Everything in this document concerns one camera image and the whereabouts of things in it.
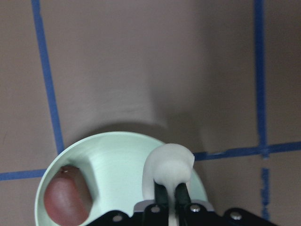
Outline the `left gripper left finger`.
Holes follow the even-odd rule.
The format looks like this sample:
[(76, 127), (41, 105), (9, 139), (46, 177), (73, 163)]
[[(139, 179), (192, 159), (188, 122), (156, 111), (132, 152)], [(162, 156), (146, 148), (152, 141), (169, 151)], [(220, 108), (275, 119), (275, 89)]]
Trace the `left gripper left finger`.
[(164, 185), (154, 182), (154, 195), (156, 204), (163, 207), (169, 206), (168, 192)]

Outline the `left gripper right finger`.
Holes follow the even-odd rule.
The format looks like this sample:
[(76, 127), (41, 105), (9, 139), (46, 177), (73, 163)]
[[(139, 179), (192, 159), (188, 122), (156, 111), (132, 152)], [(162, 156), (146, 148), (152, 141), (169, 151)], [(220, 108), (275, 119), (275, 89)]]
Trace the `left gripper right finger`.
[(187, 186), (185, 183), (180, 183), (175, 189), (175, 207), (184, 208), (188, 204), (191, 204), (191, 199)]

